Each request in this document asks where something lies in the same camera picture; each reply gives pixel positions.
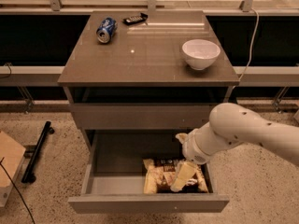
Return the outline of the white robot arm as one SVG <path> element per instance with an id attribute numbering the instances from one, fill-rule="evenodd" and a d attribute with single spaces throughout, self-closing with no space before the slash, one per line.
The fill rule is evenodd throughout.
<path id="1" fill-rule="evenodd" d="M 179 192 L 195 174 L 195 166 L 207 163 L 220 151 L 242 143 L 259 145 L 290 163 L 299 165 L 299 128 L 263 119 L 243 106 L 223 103 L 209 114 L 209 122 L 189 133 L 178 133 L 181 161 L 170 189 Z"/>

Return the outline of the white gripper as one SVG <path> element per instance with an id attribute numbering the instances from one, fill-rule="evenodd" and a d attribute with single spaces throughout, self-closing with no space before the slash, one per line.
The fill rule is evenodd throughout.
<path id="1" fill-rule="evenodd" d="M 197 144 L 195 139 L 197 133 L 198 130 L 194 129 L 188 134 L 177 133 L 175 135 L 182 144 L 182 154 L 187 161 L 178 162 L 175 177 L 170 186 L 170 189 L 174 192 L 182 191 L 185 186 L 196 186 L 198 180 L 194 176 L 196 175 L 197 165 L 203 165 L 210 160 L 210 156 Z"/>

